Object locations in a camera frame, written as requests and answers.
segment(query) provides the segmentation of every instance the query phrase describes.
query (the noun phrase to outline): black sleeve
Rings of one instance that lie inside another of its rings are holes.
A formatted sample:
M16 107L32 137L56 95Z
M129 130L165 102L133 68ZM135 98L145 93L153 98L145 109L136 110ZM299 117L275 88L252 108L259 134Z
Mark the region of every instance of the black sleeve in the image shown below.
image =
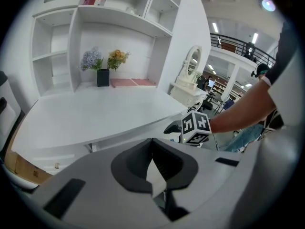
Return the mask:
M282 74L286 66L289 64L294 52L297 48L297 37L293 28L284 22L280 40L278 42L278 52L274 66L267 72L266 77L273 84Z

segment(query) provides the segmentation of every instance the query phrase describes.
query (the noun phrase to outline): round ceiling light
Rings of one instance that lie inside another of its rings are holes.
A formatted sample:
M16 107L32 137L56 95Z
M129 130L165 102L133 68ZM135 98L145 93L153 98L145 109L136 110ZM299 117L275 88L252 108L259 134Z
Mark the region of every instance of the round ceiling light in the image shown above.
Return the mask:
M271 0L263 0L262 1L263 8L273 12L275 10L275 5Z

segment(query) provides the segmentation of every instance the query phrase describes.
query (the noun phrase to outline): white sleeve cuff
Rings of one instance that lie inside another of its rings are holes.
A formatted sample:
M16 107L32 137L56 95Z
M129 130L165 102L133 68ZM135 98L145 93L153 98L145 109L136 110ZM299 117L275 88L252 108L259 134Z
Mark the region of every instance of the white sleeve cuff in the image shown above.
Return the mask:
M269 86L271 86L271 82L270 82L270 80L269 80L267 77L263 76L263 77L262 77L262 80L263 80L264 82L266 82Z

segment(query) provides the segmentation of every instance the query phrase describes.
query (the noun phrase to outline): blue jeans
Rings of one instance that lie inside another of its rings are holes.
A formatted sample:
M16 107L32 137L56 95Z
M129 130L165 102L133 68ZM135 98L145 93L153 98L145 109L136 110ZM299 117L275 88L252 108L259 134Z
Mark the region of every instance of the blue jeans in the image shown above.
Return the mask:
M224 150L228 152L237 152L241 147L246 146L248 143L253 142L258 138L262 130L262 124L256 124L241 130L241 132L226 145Z

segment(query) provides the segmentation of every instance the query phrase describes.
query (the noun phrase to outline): black metal railing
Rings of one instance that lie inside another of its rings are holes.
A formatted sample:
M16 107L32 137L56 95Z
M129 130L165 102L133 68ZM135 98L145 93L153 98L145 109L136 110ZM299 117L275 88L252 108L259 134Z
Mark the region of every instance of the black metal railing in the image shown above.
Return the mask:
M265 63L269 67L275 64L275 58L255 47L250 42L244 42L229 36L211 33L213 47L222 48L241 55L257 64Z

